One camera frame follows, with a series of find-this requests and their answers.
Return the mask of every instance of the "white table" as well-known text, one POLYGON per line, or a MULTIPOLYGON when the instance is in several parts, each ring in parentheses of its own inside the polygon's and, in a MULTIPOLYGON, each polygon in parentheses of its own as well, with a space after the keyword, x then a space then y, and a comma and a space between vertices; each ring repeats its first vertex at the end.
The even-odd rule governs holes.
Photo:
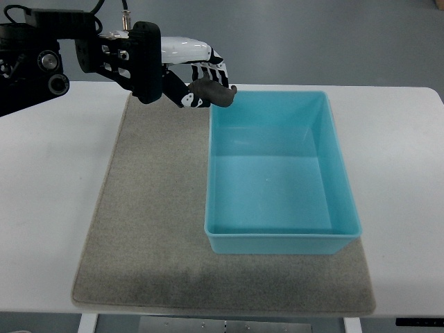
MULTIPOLYGON (((327 92, 364 230, 373 316, 444 316, 438 94, 238 88, 327 92)), ((0 311, 84 312, 71 286, 127 96, 116 83, 71 82, 67 95, 0 118, 0 311)))

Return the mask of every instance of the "gray felt mat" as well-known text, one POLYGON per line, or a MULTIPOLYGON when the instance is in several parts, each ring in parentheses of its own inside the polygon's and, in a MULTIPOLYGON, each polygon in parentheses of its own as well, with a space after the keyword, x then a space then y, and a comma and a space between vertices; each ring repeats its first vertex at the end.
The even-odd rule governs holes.
POLYGON ((72 289, 88 309, 363 316, 360 239, 335 255, 217 255, 205 235, 209 110, 130 97, 72 289))

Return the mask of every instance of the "metal plate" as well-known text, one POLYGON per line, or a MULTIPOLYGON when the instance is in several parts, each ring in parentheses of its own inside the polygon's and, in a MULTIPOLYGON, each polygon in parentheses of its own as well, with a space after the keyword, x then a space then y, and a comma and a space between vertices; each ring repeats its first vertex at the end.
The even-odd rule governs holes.
POLYGON ((142 316, 139 333, 312 333, 310 324, 142 316))

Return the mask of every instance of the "black cable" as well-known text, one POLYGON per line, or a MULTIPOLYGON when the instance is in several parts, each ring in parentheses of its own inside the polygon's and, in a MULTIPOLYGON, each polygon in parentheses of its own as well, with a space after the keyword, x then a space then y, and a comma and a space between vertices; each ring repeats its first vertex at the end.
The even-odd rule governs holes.
POLYGON ((95 15, 97 14, 97 12, 100 10, 100 8, 102 7, 103 3, 105 2, 105 0, 99 0, 99 2, 96 4, 96 7, 94 7, 93 10, 91 10, 91 12, 95 15))
POLYGON ((5 14, 6 18, 11 21, 11 23, 16 23, 16 21, 8 14, 8 11, 13 8, 23 9, 26 12, 26 14, 29 14, 31 12, 30 8, 22 6, 22 5, 7 5, 3 9, 3 13, 5 14))
POLYGON ((98 19, 97 17, 94 16, 94 21, 97 23, 97 25, 99 26, 96 30, 96 33, 99 34, 102 32, 103 30, 103 25, 102 22, 100 22, 100 19, 98 19))

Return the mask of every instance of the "white robot hand casing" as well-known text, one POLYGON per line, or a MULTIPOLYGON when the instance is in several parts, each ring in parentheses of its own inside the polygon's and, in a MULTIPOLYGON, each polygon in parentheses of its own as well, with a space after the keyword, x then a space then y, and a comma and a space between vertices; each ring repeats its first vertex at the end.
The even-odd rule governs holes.
POLYGON ((161 37, 162 63, 167 65, 208 61, 212 48, 187 37, 161 37))

